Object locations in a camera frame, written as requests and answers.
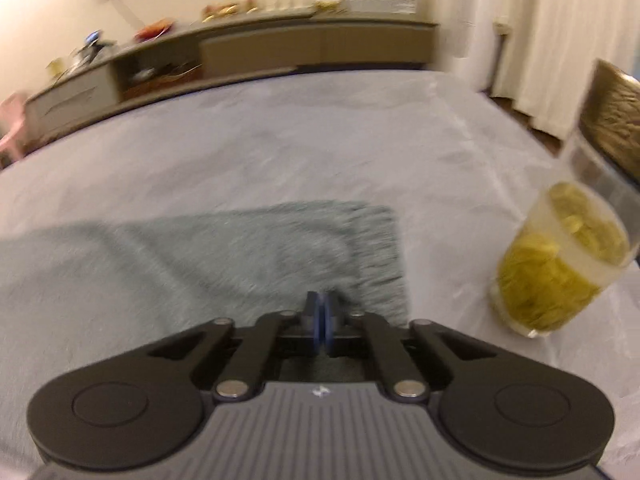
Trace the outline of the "grey sweatpants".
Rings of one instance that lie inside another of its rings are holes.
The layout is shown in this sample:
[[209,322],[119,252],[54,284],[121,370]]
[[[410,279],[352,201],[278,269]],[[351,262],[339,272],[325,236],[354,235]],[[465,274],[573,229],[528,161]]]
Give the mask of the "grey sweatpants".
[[48,379],[212,318],[241,326],[307,292],[408,320],[396,218],[365,203],[127,222],[86,221],[1,242],[1,385]]

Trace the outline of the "glass jar yellow contents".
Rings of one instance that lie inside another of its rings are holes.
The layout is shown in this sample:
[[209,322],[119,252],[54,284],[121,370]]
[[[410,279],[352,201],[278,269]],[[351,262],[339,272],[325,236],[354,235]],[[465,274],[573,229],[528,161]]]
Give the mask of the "glass jar yellow contents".
[[556,182],[538,195],[499,260],[491,304],[515,333],[547,336],[613,284],[638,248],[601,195],[576,181]]

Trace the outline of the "long grey tv cabinet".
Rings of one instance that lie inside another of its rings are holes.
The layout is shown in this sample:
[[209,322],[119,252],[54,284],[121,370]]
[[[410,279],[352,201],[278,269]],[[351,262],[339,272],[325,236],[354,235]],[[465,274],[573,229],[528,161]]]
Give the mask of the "long grey tv cabinet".
[[429,68],[439,27],[413,15],[235,15],[101,56],[31,96],[32,139],[46,143],[128,110],[235,81],[300,70]]

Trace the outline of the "white tower air conditioner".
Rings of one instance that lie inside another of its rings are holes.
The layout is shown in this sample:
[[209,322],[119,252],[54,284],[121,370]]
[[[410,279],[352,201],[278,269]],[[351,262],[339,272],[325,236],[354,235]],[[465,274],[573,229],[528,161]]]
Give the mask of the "white tower air conditioner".
[[452,0],[448,55],[450,70],[475,91],[489,88],[498,52],[502,0]]

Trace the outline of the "gold tissue box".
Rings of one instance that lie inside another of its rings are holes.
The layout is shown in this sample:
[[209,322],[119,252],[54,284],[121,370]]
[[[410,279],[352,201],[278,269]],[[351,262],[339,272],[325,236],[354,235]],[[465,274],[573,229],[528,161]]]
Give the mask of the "gold tissue box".
[[341,9],[344,0],[316,0],[314,7],[317,12],[337,12]]

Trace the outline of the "gold ornament set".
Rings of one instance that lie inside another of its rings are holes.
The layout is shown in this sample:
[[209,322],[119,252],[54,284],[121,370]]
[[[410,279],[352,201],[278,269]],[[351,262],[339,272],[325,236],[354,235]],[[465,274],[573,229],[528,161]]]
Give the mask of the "gold ornament set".
[[235,2],[225,2],[209,4],[202,11],[202,22],[218,20],[218,18],[228,18],[236,14],[247,14],[259,10],[257,0],[243,0]]

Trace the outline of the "white box of items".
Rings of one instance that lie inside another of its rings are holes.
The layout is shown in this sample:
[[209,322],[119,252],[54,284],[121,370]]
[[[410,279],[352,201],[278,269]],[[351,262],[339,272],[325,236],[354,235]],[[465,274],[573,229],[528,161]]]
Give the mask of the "white box of items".
[[416,14],[418,0],[347,0],[347,5],[359,13]]

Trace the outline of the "pink plastic child chair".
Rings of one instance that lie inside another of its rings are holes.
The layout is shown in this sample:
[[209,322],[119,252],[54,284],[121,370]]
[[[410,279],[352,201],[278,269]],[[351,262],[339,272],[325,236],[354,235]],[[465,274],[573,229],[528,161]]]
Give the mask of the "pink plastic child chair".
[[1,103],[1,151],[9,155],[12,162],[25,158],[23,138],[27,133],[25,92],[15,92]]

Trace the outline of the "red plate of fruit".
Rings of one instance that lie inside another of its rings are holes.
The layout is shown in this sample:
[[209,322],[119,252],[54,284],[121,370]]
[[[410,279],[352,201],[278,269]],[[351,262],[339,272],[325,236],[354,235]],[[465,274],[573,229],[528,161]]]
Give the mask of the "red plate of fruit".
[[170,20],[169,18],[163,18],[155,23],[145,25],[142,29],[139,29],[134,35],[134,40],[137,42],[145,42],[149,40],[153,40],[166,32],[169,32],[175,25],[174,20]]

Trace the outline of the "spare handheld gripper device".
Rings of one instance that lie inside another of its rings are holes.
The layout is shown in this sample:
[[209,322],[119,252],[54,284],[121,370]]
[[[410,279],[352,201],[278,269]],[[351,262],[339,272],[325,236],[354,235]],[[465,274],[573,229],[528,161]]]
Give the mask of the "spare handheld gripper device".
[[89,34],[86,37],[84,44],[74,52],[73,59],[78,61],[80,64],[90,64],[96,59],[102,50],[114,47],[114,41],[104,39],[102,35],[102,30],[95,30]]

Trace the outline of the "cream window curtain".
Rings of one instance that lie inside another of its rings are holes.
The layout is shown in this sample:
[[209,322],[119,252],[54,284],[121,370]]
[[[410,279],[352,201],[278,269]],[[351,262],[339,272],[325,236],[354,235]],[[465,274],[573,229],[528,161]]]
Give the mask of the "cream window curtain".
[[561,141],[577,122],[594,64],[631,72],[639,49],[639,0],[502,0],[498,22],[509,35],[492,95]]

